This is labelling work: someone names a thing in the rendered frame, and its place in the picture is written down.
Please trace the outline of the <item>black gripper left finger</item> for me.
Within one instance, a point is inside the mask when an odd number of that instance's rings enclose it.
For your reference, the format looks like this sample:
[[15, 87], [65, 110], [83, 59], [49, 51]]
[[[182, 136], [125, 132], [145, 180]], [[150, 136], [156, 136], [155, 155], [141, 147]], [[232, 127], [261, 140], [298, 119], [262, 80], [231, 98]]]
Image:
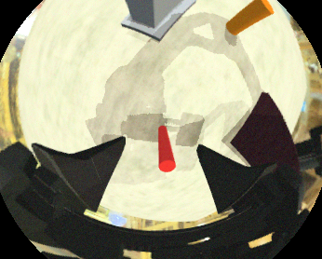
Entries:
[[41, 166], [59, 175], [88, 211], [97, 212], [125, 144], [127, 138], [119, 137], [75, 153], [55, 151], [36, 142], [31, 147]]

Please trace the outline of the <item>red peg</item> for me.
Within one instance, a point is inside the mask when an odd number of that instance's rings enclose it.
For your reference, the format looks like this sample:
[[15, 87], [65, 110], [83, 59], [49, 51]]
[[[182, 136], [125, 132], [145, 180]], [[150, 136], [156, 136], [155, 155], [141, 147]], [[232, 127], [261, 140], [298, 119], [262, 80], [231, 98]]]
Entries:
[[161, 171], [175, 170], [175, 156], [169, 143], [168, 129], [158, 126], [158, 169]]

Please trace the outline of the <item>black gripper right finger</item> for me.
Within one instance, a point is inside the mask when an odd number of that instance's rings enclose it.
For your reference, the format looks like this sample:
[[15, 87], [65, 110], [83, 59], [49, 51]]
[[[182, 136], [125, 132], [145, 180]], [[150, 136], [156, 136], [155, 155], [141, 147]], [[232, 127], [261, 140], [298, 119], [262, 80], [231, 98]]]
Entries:
[[205, 172], [218, 215], [231, 211], [232, 205], [242, 199], [260, 177], [269, 174], [277, 166], [277, 162], [252, 167], [244, 166], [236, 160], [206, 148], [203, 144], [198, 145], [197, 155]]

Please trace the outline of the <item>orange cylinder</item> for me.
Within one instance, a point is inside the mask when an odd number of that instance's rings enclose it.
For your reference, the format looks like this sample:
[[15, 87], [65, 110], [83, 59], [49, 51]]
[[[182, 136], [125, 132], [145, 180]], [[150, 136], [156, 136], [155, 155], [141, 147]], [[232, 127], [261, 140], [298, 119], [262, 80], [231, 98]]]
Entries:
[[273, 16], [274, 11], [271, 9], [267, 0], [252, 0], [251, 3], [248, 3], [243, 10], [240, 10], [239, 13], [235, 14], [235, 17], [232, 17], [231, 20], [228, 20], [227, 31], [232, 33], [232, 35], [237, 35], [238, 33], [244, 31], [250, 27], [250, 25], [256, 23], [256, 21], [263, 20], [263, 18], [269, 17], [270, 14]]

